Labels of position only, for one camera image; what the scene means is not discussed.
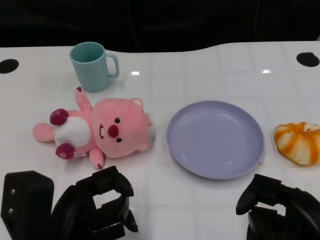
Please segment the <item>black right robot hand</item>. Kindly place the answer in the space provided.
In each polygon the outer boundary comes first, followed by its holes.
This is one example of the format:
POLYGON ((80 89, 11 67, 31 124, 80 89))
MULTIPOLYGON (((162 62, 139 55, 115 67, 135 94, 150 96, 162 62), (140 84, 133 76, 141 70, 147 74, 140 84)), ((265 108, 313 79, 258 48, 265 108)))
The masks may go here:
POLYGON ((320 202, 307 191, 255 174, 236 205, 248 214, 248 240, 318 240, 320 202))

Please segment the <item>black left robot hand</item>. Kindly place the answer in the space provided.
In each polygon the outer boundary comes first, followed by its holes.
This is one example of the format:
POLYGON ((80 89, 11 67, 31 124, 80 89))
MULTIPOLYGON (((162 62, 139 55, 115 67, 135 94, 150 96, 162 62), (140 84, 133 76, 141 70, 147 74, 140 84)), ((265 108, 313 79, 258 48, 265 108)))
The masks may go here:
POLYGON ((130 210, 134 190, 115 166, 97 171, 66 189, 51 214, 54 240, 116 240, 125 230, 137 233, 130 210), (115 191, 117 199, 96 207, 94 196, 115 191))

